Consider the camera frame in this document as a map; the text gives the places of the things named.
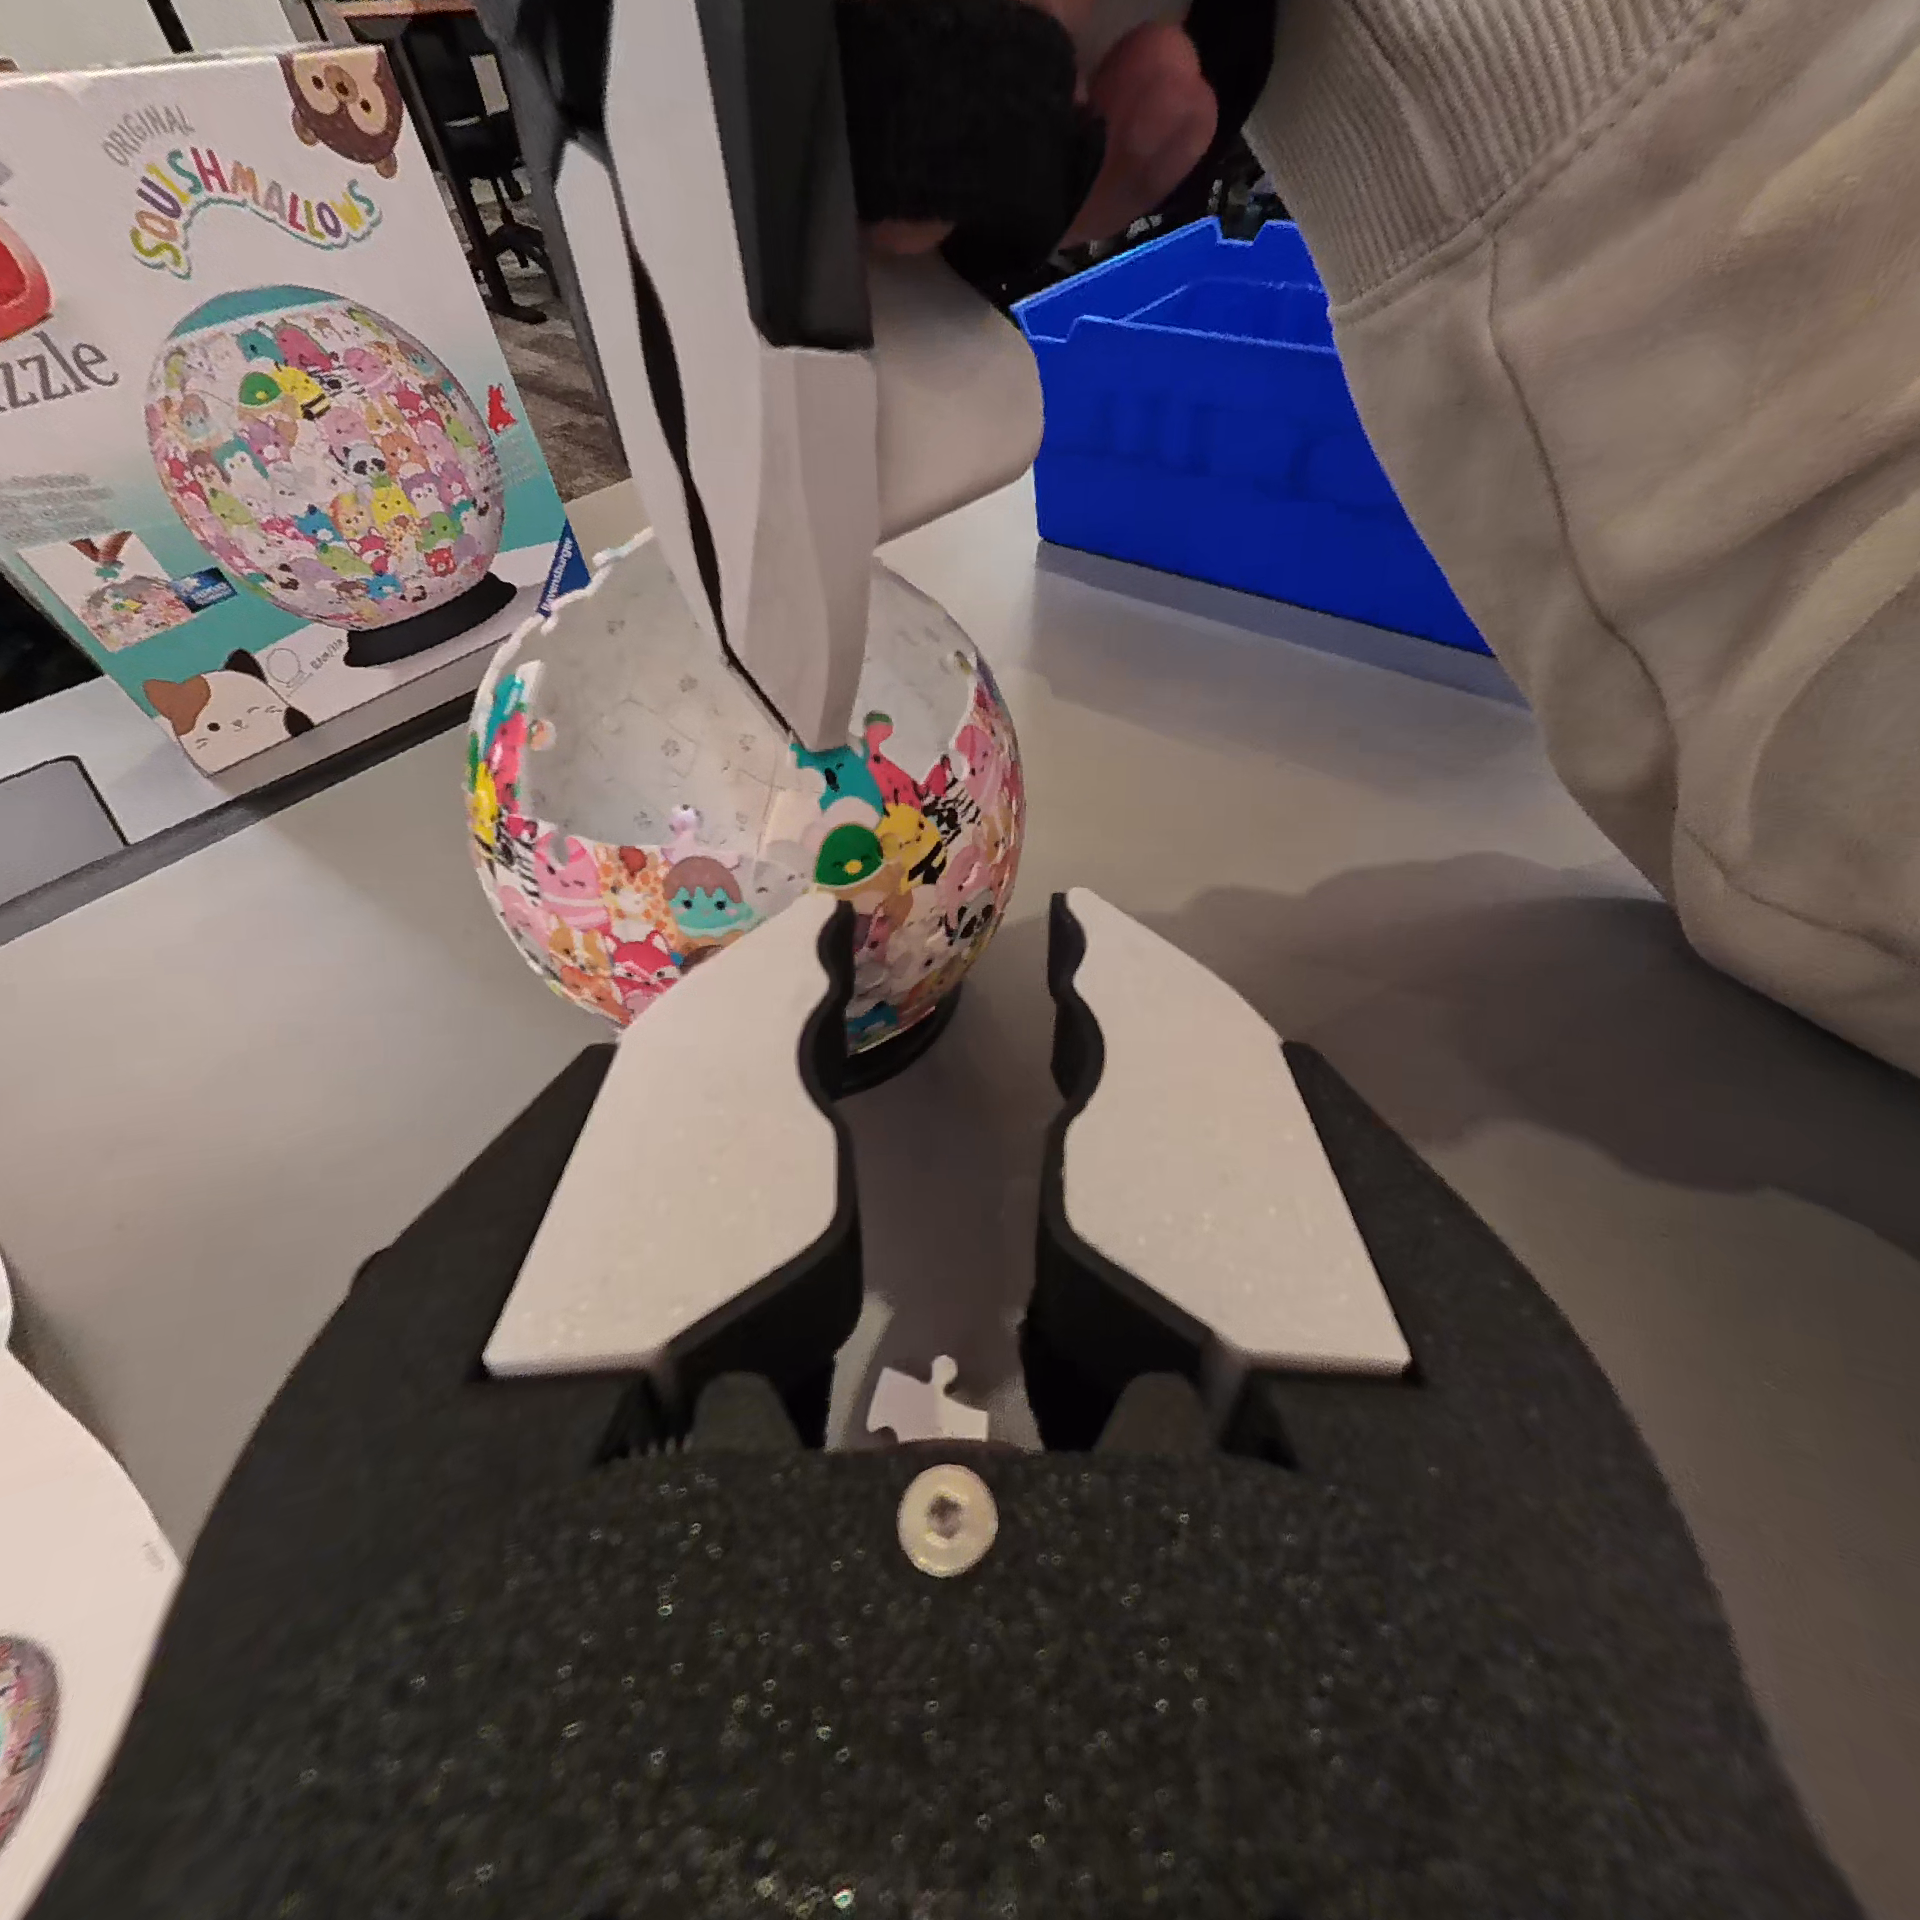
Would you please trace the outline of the white printed card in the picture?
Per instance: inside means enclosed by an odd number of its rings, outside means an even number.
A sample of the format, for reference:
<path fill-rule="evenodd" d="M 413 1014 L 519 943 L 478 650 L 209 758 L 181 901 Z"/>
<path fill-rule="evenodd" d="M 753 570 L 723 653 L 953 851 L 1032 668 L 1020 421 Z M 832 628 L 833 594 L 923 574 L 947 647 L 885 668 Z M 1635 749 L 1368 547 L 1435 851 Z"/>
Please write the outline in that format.
<path fill-rule="evenodd" d="M 3 1916 L 24 1916 L 126 1734 L 181 1563 L 107 1447 L 11 1348 L 3 1276 Z"/>

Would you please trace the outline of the person's right hand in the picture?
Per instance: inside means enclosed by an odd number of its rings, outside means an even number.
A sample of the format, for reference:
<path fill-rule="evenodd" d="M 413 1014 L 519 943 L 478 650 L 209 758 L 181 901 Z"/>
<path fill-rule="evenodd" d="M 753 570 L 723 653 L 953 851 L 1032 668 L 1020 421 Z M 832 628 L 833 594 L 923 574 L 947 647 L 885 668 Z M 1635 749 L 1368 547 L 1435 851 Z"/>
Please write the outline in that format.
<path fill-rule="evenodd" d="M 1108 151 L 1139 173 L 1183 173 L 1215 132 L 1193 3 L 1045 3 L 1068 33 Z"/>

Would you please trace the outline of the blue plastic bin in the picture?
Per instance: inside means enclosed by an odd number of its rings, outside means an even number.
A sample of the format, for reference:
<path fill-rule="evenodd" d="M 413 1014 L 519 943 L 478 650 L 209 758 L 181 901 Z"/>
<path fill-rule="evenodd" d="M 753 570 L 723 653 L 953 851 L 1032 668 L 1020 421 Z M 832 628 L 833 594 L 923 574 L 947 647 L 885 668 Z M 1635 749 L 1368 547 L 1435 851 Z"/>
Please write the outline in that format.
<path fill-rule="evenodd" d="M 1045 397 L 1045 541 L 1493 653 L 1359 423 L 1296 225 L 1181 227 L 1015 321 Z"/>

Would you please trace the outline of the teal green print jigsaw piece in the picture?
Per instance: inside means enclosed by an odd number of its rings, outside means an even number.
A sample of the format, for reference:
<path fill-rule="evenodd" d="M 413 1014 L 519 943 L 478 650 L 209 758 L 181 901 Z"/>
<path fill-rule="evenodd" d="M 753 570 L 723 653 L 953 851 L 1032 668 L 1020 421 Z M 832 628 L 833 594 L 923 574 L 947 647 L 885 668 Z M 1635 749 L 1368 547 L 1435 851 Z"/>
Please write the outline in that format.
<path fill-rule="evenodd" d="M 801 834 L 809 877 L 832 894 L 910 894 L 947 874 L 953 830 L 942 807 L 956 789 L 953 747 L 916 764 L 892 747 L 894 734 L 886 710 L 869 710 L 854 743 L 796 749 L 819 786 Z"/>

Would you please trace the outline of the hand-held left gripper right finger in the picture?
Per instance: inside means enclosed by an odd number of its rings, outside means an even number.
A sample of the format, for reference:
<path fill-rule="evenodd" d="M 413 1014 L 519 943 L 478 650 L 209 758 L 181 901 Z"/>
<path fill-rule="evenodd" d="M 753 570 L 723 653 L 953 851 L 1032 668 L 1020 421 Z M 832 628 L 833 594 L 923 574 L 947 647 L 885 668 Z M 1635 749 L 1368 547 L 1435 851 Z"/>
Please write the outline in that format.
<path fill-rule="evenodd" d="M 1409 1386 L 1415 1357 L 1280 1034 L 1086 887 L 1046 910 L 1049 1073 L 1023 1393 L 1046 1451 L 1180 1382 L 1213 1447 L 1280 1454 L 1278 1380 Z"/>

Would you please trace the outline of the black office chair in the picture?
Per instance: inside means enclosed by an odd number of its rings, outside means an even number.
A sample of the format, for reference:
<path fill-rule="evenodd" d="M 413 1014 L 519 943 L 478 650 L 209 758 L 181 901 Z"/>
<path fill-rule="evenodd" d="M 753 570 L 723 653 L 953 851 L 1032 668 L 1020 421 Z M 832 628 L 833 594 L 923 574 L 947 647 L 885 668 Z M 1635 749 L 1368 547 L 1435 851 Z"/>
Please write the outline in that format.
<path fill-rule="evenodd" d="M 536 218 L 521 207 L 521 138 L 511 109 L 491 102 L 483 67 L 493 49 L 478 14 L 415 4 L 391 44 L 399 92 L 424 155 L 448 193 L 453 221 L 484 307 L 540 327 L 547 311 L 511 294 L 505 260 L 549 276 Z"/>

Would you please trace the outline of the white jigsaw piece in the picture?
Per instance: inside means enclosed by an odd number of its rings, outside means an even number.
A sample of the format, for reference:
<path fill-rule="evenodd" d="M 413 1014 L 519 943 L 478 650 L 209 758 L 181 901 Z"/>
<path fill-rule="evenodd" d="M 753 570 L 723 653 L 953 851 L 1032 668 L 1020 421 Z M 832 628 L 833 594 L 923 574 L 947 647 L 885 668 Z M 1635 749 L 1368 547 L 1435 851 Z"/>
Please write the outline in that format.
<path fill-rule="evenodd" d="M 958 1363 L 948 1354 L 932 1355 L 923 1374 L 880 1367 L 865 1406 L 865 1434 L 892 1435 L 900 1447 L 987 1444 L 991 1414 L 958 1399 L 956 1386 Z"/>

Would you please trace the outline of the black ball stand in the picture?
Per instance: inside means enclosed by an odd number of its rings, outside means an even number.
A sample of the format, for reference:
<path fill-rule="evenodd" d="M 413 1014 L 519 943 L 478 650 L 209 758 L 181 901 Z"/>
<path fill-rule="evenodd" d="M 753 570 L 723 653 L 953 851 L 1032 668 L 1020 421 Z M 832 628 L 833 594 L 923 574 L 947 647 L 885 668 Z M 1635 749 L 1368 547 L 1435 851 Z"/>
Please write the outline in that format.
<path fill-rule="evenodd" d="M 838 1069 L 838 1094 L 852 1097 L 886 1085 L 911 1066 L 923 1061 L 950 1026 L 965 987 L 953 985 L 940 998 L 916 1007 L 902 1023 L 894 1019 L 896 1007 L 875 1003 L 863 1014 L 846 1021 L 846 1055 Z"/>

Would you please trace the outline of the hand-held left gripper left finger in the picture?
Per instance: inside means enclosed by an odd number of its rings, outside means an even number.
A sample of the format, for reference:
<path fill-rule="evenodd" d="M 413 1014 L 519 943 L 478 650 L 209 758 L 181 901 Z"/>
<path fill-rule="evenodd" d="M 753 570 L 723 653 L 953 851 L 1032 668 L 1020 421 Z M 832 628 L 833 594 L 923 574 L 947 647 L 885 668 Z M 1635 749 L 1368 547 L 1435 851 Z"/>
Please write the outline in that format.
<path fill-rule="evenodd" d="M 493 1380 L 622 1377 L 685 1434 L 723 1377 L 801 1444 L 861 1315 L 844 1116 L 852 910 L 805 897 L 617 1039 L 483 1350 Z"/>

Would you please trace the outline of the grey flat panel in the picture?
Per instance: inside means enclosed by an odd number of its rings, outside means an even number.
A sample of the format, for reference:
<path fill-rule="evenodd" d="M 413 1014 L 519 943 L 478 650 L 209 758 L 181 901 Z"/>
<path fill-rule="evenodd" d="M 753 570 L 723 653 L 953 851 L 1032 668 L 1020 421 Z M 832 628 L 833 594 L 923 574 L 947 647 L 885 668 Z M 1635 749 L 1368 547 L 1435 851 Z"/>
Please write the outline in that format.
<path fill-rule="evenodd" d="M 126 849 L 79 756 L 41 758 L 3 778 L 3 905 Z"/>

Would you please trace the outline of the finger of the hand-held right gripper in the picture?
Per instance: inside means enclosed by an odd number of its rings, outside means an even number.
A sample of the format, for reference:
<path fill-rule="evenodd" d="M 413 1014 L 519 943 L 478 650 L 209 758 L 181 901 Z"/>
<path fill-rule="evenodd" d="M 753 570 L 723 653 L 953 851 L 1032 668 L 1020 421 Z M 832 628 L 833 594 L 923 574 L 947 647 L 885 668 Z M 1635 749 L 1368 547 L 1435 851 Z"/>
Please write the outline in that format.
<path fill-rule="evenodd" d="M 555 181 L 614 433 L 692 613 L 739 663 L 739 246 L 715 138 L 572 139 Z"/>
<path fill-rule="evenodd" d="M 607 155 L 715 138 L 739 246 L 739 663 L 847 740 L 878 547 L 878 372 L 833 4 L 612 4 Z"/>

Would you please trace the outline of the colourful puzzle ball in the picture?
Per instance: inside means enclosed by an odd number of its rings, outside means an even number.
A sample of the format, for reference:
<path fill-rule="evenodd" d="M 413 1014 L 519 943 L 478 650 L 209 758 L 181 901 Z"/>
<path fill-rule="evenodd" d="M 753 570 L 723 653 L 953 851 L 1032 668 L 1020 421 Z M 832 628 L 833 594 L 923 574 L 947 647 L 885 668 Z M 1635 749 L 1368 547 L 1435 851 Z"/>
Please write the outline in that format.
<path fill-rule="evenodd" d="M 885 565 L 841 747 L 869 710 L 896 719 L 892 747 L 916 764 L 953 747 L 948 867 L 910 894 L 838 897 L 809 877 L 805 747 L 696 623 L 651 535 L 607 553 L 495 652 L 470 710 L 470 858 L 521 959 L 627 1026 L 800 897 L 827 894 L 852 908 L 847 1017 L 889 1003 L 902 1023 L 963 987 L 1016 885 L 1016 727 L 972 637 Z"/>

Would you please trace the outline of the colourful cardboard toy box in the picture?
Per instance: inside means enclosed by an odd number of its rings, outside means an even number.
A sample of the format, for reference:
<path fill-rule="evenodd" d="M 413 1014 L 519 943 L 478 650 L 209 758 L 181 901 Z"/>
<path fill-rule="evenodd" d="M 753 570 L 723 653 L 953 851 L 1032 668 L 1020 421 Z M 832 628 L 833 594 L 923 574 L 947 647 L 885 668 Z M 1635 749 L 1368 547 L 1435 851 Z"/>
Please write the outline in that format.
<path fill-rule="evenodd" d="M 5 577 L 205 778 L 536 611 L 569 532 L 381 53 L 5 76 Z"/>

